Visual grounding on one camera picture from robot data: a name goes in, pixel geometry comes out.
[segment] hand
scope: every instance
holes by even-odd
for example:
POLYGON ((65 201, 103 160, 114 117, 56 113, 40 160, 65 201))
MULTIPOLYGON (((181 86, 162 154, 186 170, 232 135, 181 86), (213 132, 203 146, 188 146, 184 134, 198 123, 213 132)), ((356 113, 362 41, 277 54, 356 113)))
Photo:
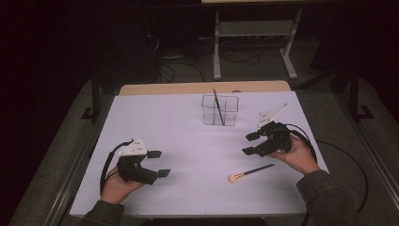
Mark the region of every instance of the hand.
POLYGON ((121 203, 130 193, 145 185, 134 181, 123 181, 117 168, 113 168, 109 171, 106 178, 101 200, 113 204, 121 203))
POLYGON ((285 162, 288 166, 302 172, 304 175, 320 169, 311 156, 308 147, 300 138, 290 134, 290 141, 292 145, 290 152, 286 153, 283 150, 279 150, 271 153, 269 156, 285 162))

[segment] gray sleeve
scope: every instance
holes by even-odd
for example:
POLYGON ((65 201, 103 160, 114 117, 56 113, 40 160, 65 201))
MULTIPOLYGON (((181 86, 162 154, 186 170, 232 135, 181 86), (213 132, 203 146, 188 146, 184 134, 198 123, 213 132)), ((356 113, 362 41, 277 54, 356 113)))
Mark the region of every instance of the gray sleeve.
POLYGON ((124 211, 124 206, 108 202, 97 201, 93 209, 84 218, 75 222, 74 226, 113 226, 119 225, 124 211))
POLYGON ((310 173, 296 186, 315 226, 362 225, 356 210, 358 196, 347 186, 336 183, 326 171, 310 173))

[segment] gray floor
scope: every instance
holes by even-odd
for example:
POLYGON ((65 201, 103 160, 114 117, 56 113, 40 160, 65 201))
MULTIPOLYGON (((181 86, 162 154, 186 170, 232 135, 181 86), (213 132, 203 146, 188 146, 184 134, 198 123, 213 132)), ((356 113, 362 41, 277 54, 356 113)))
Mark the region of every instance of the gray floor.
MULTIPOLYGON (((290 54, 298 79, 288 78, 279 57, 280 43, 272 42, 262 51, 226 52, 227 57, 246 58, 259 54, 260 61, 254 65, 233 63, 221 60, 222 81, 246 80, 286 80, 294 87, 320 72, 309 68, 313 54, 317 49, 316 40, 295 42, 290 54)), ((213 81, 212 55, 197 58, 166 60, 165 64, 175 72, 174 82, 201 82, 200 73, 207 82, 213 81)), ((359 216, 366 225, 393 226, 399 222, 399 211, 392 200, 391 190, 399 182, 399 125, 388 110, 380 103, 374 89, 360 80, 359 104, 367 105, 375 116, 374 119, 354 122, 347 113, 348 91, 335 94, 327 88, 330 77, 311 89, 297 92, 300 103, 310 123, 315 138, 339 146, 353 155, 364 168, 369 179, 370 193, 359 216)), ((76 99, 62 123, 56 138, 43 159, 34 180, 26 191, 10 225, 70 225, 75 220, 68 215, 68 208, 78 188, 86 165, 88 153, 101 132, 111 96, 102 96, 102 117, 96 122, 81 120, 82 113, 91 106, 91 86, 87 83, 76 99)), ((361 201, 364 196, 364 180, 357 165, 336 148, 318 143, 331 174, 337 180, 352 187, 361 201)), ((138 225, 145 219, 124 218, 121 225, 138 225)), ((266 218, 270 226, 299 225, 302 216, 276 216, 266 218)))

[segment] white tabletop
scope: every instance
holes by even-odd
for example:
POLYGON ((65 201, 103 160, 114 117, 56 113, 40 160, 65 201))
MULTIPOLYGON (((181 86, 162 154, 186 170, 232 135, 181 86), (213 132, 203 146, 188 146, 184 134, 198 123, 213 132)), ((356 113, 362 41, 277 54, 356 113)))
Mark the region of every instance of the white tabletop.
MULTIPOLYGON (((235 127, 202 124, 203 94, 118 96, 91 157, 71 214, 83 216, 100 198, 100 176, 108 154, 120 143, 143 138, 150 151, 161 151, 157 159, 144 159, 149 170, 171 169, 129 196, 124 214, 138 218, 254 217, 305 213, 295 184, 302 174, 279 160, 247 156, 241 150, 266 141, 247 141, 255 132, 260 112, 288 104, 276 121, 301 127, 310 137, 323 170, 326 164, 311 128, 293 91, 218 93, 237 96, 239 109, 235 127), (229 174, 274 167, 240 178, 229 174)), ((109 169, 118 162, 115 155, 109 169)))

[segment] clear plastic container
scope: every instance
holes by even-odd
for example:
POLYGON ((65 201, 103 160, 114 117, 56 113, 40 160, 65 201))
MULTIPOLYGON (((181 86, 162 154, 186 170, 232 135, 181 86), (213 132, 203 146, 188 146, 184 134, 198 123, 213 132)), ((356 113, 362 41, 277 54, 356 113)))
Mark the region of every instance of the clear plastic container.
POLYGON ((238 113, 238 97, 217 96, 220 112, 214 95, 202 96, 203 124, 235 126, 238 113))

